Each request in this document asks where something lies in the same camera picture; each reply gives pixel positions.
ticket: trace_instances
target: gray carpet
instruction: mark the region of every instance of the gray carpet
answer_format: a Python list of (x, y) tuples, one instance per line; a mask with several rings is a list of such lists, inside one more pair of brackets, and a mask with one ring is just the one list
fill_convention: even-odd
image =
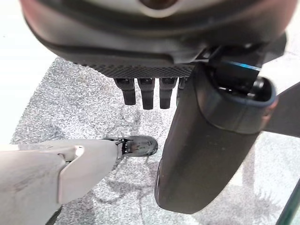
[(32, 96), (12, 143), (63, 138), (151, 135), (156, 155), (124, 158), (81, 199), (64, 205), (57, 225), (272, 225), (300, 176), (300, 141), (262, 134), (229, 185), (208, 207), (193, 215), (160, 209), (154, 181), (163, 145), (175, 112), (125, 106), (112, 79), (93, 69), (57, 58)]

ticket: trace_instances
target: white floor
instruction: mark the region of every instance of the white floor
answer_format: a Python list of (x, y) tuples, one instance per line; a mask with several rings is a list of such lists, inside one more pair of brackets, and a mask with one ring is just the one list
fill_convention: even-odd
[[(278, 91), (300, 81), (300, 10), (288, 27), (284, 57), (264, 65)], [(17, 0), (0, 1), (0, 143), (9, 143), (15, 127), (55, 55), (31, 34)]]
[(0, 143), (15, 127), (55, 55), (29, 31), (17, 0), (0, 1)]

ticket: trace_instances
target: blue light strip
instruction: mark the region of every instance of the blue light strip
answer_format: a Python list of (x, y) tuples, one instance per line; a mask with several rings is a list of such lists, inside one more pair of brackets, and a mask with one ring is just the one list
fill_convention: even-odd
[(230, 63), (230, 64), (238, 66), (238, 67), (253, 69), (253, 70), (256, 70), (256, 71), (261, 71), (261, 68), (259, 68), (259, 67), (254, 67), (254, 66), (247, 65), (247, 64), (244, 64), (244, 63), (232, 62), (232, 61), (227, 61), (227, 63)]

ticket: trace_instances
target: floor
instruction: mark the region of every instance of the floor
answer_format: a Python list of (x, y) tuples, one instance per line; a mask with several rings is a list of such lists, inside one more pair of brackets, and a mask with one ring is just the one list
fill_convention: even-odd
[[(55, 59), (31, 35), (16, 1), (0, 4), (1, 143), (11, 138), (13, 143), (37, 143), (144, 134), (157, 138), (160, 146), (148, 159), (120, 160), (84, 198), (64, 206), (58, 225), (275, 224), (300, 177), (300, 140), (263, 133), (229, 185), (207, 208), (193, 215), (162, 210), (153, 198), (153, 184), (176, 109), (175, 96), (169, 110), (160, 110), (158, 104), (152, 111), (142, 110), (139, 92), (137, 105), (124, 106), (110, 79)], [(300, 80), (299, 23), (297, 10), (288, 28), (285, 56), (266, 64), (261, 73), (274, 81), (279, 92)]]

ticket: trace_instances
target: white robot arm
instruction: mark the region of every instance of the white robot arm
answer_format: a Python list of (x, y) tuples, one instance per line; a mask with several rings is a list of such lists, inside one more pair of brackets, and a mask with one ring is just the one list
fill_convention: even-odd
[(122, 155), (109, 140), (0, 146), (0, 224), (45, 225), (62, 204), (84, 196)]

